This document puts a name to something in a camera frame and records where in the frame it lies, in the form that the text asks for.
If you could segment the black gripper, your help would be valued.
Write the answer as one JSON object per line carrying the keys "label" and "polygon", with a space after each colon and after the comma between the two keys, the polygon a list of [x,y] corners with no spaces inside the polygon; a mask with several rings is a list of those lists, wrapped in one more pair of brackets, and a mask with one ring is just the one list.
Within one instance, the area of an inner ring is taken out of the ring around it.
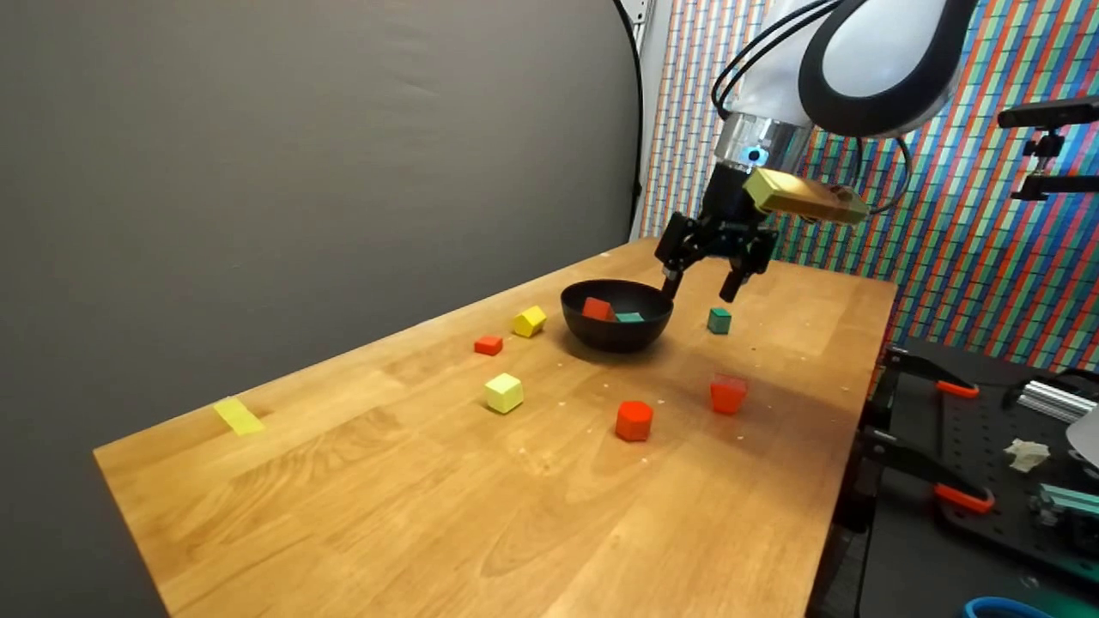
{"label": "black gripper", "polygon": [[656,256],[663,262],[663,300],[676,300],[683,273],[700,256],[729,256],[732,269],[717,300],[736,302],[748,271],[763,271],[772,256],[775,232],[763,227],[763,212],[747,192],[748,176],[732,164],[715,164],[696,216],[673,212]]}

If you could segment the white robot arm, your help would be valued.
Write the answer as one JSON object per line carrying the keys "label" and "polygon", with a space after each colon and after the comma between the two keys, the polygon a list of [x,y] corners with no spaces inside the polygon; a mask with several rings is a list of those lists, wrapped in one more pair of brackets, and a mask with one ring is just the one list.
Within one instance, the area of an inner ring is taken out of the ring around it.
{"label": "white robot arm", "polygon": [[861,222],[875,216],[854,189],[797,176],[814,130],[853,138],[902,138],[946,103],[962,63],[978,0],[782,0],[712,81],[720,116],[700,212],[673,212],[656,245],[663,296],[692,264],[724,256],[720,300],[763,273],[779,238],[772,212]]}

